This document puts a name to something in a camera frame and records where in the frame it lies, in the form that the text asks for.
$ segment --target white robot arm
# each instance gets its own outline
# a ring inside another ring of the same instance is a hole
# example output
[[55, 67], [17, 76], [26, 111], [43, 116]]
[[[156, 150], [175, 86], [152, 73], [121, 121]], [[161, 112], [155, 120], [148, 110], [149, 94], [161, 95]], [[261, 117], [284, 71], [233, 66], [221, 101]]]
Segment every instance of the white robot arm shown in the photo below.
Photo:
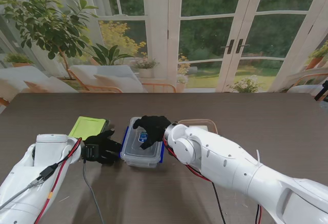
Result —
[[[13, 167], [0, 187], [0, 206], [6, 203], [14, 194], [24, 189], [33, 182], [47, 166], [63, 160], [77, 143], [77, 139], [63, 134], [42, 134], [36, 138], [36, 143], [31, 145], [24, 157]], [[81, 155], [81, 147], [76, 147], [74, 153], [66, 160], [61, 169], [56, 187], [51, 192], [61, 165], [52, 176], [42, 183], [31, 187], [22, 195], [12, 200], [0, 209], [0, 224], [34, 223], [41, 210], [49, 199], [47, 208], [53, 203], [58, 190], [65, 178], [69, 164], [76, 162]]]
[[178, 160], [221, 187], [253, 198], [277, 224], [328, 223], [328, 187], [283, 175], [238, 144], [198, 127], [171, 124], [165, 140]]

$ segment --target black glove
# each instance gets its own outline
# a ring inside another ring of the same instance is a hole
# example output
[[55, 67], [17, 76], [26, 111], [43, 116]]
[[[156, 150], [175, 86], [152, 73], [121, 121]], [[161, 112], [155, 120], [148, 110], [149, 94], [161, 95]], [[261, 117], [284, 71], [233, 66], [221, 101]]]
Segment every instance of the black glove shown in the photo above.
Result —
[[90, 136], [84, 141], [85, 145], [92, 144], [99, 146], [99, 157], [96, 161], [100, 164], [111, 165], [119, 159], [118, 154], [121, 149], [121, 144], [108, 138], [113, 134], [114, 130], [108, 130], [96, 136]]
[[140, 146], [142, 149], [147, 149], [157, 141], [162, 141], [165, 129], [171, 122], [165, 116], [146, 116], [138, 119], [133, 124], [133, 129], [142, 127], [148, 134], [146, 142]]

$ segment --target door handle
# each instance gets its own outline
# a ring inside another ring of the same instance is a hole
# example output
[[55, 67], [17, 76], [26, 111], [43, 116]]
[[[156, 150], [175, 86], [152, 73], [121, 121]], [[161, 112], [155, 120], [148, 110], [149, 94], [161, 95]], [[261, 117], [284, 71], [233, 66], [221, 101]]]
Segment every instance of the door handle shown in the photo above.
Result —
[[227, 51], [227, 54], [230, 54], [231, 53], [231, 50], [232, 50], [232, 46], [234, 45], [234, 39], [230, 40], [230, 44], [228, 46], [221, 46], [221, 48], [227, 48], [228, 51]]
[[240, 52], [240, 48], [241, 48], [242, 46], [250, 46], [250, 45], [242, 45], [242, 41], [243, 41], [243, 39], [241, 38], [241, 39], [239, 40], [239, 42], [238, 42], [237, 50], [236, 50], [236, 53], [237, 53], [237, 54]]

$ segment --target tabletop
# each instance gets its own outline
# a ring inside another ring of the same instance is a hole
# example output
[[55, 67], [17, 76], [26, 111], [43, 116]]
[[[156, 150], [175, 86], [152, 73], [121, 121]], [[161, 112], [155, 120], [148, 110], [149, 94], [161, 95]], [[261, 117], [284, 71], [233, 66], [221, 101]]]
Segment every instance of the tabletop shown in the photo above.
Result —
[[[261, 162], [291, 177], [328, 185], [328, 115], [302, 93], [19, 94], [0, 115], [0, 182], [42, 133], [68, 134], [79, 116], [105, 118], [122, 142], [131, 117], [164, 115], [170, 121], [205, 118], [218, 133]], [[81, 161], [71, 165], [41, 223], [100, 223], [83, 181]], [[87, 162], [105, 222], [110, 224], [222, 223], [212, 185], [167, 152], [156, 169]], [[256, 203], [217, 187], [225, 220], [254, 223]], [[265, 212], [262, 223], [274, 223]]]

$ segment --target plastic container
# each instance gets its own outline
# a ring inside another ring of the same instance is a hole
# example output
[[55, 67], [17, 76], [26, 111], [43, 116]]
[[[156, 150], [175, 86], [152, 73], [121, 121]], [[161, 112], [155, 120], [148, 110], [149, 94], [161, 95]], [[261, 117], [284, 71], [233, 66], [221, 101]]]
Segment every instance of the plastic container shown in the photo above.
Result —
[[132, 117], [126, 133], [120, 157], [127, 165], [141, 168], [156, 168], [161, 160], [162, 142], [143, 150], [140, 145], [146, 141], [146, 131], [138, 127], [133, 129], [134, 122], [141, 117]]
[[217, 133], [216, 125], [212, 120], [208, 119], [189, 119], [189, 120], [180, 120], [178, 124], [183, 124], [187, 127], [200, 127], [211, 133]]

